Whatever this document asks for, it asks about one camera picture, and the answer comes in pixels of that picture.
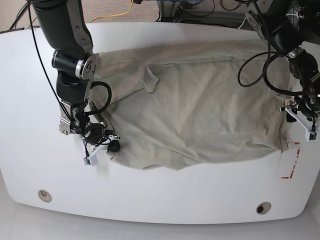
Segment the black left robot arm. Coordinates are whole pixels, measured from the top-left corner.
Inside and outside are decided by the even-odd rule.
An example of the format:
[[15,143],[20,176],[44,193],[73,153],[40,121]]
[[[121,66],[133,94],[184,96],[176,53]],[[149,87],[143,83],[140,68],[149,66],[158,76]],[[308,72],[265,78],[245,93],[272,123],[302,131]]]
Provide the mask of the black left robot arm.
[[[267,59],[261,79],[274,92],[292,97],[293,104],[282,107],[289,123],[299,122],[307,141],[320,134],[320,71],[317,60],[301,47],[304,41],[320,42],[320,2],[318,0],[249,0],[246,19],[267,44]],[[289,70],[299,80],[301,91],[273,86],[267,77],[269,65],[286,57]]]

